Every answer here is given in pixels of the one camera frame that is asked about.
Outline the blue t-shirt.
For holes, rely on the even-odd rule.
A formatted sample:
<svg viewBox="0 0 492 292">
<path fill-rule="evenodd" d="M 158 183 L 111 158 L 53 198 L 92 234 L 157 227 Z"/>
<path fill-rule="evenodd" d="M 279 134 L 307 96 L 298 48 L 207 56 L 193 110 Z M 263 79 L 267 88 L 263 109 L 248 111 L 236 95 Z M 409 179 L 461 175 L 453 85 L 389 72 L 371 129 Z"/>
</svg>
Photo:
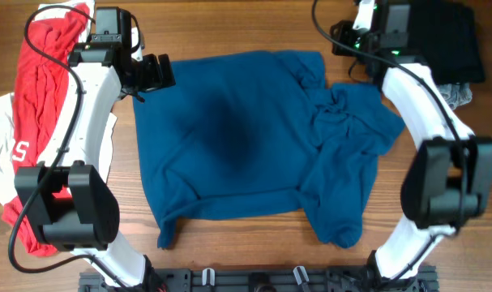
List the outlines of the blue t-shirt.
<svg viewBox="0 0 492 292">
<path fill-rule="evenodd" d="M 173 63 L 176 83 L 135 102 L 143 191 L 173 245 L 180 218 L 302 209 L 321 243 L 354 246 L 401 117 L 367 84 L 327 85 L 322 56 L 255 51 Z"/>
</svg>

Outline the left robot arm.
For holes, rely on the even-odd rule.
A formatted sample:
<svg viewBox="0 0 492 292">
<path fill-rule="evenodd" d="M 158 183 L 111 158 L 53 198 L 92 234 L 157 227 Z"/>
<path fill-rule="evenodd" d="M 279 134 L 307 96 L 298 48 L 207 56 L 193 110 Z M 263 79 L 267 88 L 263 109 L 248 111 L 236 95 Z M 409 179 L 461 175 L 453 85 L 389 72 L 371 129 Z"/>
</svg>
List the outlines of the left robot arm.
<svg viewBox="0 0 492 292">
<path fill-rule="evenodd" d="M 120 232 L 116 198 L 99 173 L 105 125 L 116 101 L 174 85 L 167 55 L 139 56 L 137 19 L 119 7 L 99 7 L 96 30 L 76 44 L 62 67 L 72 79 L 57 126 L 39 161 L 15 174 L 36 240 L 85 260 L 112 291 L 164 291 L 165 281 Z"/>
</svg>

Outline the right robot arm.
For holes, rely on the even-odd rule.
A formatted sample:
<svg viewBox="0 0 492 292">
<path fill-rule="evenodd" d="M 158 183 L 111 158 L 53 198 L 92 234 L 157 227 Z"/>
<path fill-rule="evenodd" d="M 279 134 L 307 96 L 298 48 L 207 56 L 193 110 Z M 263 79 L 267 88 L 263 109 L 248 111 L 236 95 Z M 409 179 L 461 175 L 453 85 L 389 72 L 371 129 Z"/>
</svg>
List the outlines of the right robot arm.
<svg viewBox="0 0 492 292">
<path fill-rule="evenodd" d="M 406 287 L 442 240 L 487 207 L 492 138 L 476 135 L 439 91 L 482 78 L 472 12 L 444 1 L 359 1 L 356 17 L 329 37 L 334 54 L 365 66 L 417 150 L 400 189 L 402 218 L 370 255 L 374 288 Z"/>
</svg>

